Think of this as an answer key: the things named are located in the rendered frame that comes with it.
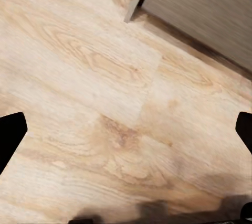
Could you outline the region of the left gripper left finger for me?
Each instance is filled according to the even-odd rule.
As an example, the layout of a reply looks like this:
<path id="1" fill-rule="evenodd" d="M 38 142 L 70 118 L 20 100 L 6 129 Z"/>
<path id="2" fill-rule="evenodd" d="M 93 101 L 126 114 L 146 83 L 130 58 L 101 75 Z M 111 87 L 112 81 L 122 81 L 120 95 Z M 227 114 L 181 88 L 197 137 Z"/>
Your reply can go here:
<path id="1" fill-rule="evenodd" d="M 0 118 L 0 174 L 27 132 L 23 112 Z"/>

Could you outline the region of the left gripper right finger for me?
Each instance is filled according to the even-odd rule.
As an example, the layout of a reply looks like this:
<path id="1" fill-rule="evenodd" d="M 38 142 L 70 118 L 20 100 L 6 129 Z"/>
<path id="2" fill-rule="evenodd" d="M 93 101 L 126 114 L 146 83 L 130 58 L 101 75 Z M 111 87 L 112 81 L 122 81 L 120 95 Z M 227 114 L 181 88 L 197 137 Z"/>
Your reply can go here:
<path id="1" fill-rule="evenodd" d="M 240 112 L 237 118 L 235 130 L 252 153 L 252 114 L 243 111 Z"/>

